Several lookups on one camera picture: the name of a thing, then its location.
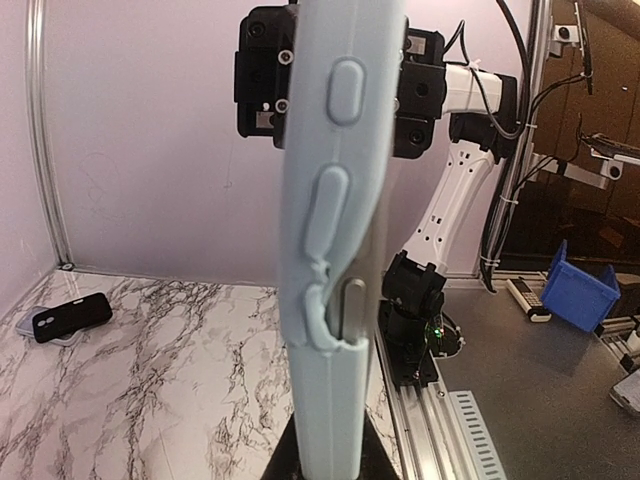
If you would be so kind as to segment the light blue phone case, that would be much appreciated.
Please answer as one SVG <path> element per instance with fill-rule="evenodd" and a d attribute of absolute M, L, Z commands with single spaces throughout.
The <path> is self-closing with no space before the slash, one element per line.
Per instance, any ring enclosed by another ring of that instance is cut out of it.
<path fill-rule="evenodd" d="M 371 340 L 338 340 L 327 306 L 383 190 L 405 28 L 401 1 L 299 5 L 278 294 L 306 479 L 360 473 Z"/>

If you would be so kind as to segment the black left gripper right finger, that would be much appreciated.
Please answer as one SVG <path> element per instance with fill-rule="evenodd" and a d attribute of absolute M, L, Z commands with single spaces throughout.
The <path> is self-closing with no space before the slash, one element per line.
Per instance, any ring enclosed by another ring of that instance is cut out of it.
<path fill-rule="evenodd" d="M 399 480 L 368 413 L 364 415 L 360 480 Z"/>

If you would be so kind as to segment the black phone case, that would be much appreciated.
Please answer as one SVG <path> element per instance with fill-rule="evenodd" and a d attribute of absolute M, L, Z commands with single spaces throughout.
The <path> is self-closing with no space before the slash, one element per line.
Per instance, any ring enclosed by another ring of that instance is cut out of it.
<path fill-rule="evenodd" d="M 104 293 L 98 292 L 46 309 L 32 319 L 37 343 L 47 343 L 75 332 L 108 323 L 113 310 Z"/>

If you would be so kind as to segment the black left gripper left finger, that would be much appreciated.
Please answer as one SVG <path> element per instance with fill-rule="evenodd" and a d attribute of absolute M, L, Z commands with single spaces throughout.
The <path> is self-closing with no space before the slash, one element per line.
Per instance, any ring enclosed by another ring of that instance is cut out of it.
<path fill-rule="evenodd" d="M 296 437 L 295 418 L 291 415 L 267 463 L 261 480 L 303 480 Z"/>

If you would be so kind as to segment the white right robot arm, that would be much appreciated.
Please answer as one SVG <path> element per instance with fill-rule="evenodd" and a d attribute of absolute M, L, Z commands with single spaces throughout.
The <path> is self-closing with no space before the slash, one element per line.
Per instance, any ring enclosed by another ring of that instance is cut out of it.
<path fill-rule="evenodd" d="M 451 119 L 448 164 L 419 236 L 386 294 L 416 315 L 443 284 L 452 237 L 514 142 L 515 78 L 444 59 L 443 37 L 413 29 L 399 1 L 304 1 L 252 9 L 239 28 L 234 100 L 243 137 L 285 153 L 280 314 L 287 343 L 331 352 L 330 297 L 354 260 L 390 157 L 415 159 Z"/>

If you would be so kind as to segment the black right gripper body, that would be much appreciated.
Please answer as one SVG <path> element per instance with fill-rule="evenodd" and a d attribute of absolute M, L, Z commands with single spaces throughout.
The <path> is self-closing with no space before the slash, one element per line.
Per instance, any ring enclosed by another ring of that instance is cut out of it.
<path fill-rule="evenodd" d="M 237 131 L 284 148 L 299 6 L 258 6 L 241 21 L 234 58 Z M 393 156 L 415 160 L 432 144 L 447 93 L 445 38 L 408 26 L 401 49 Z"/>

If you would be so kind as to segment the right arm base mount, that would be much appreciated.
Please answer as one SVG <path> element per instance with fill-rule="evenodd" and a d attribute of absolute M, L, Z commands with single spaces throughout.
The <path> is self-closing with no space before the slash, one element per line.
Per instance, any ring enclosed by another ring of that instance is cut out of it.
<path fill-rule="evenodd" d="M 460 327 L 445 312 L 425 320 L 388 300 L 380 302 L 378 326 L 396 391 L 437 382 L 435 361 L 455 356 L 465 344 Z"/>

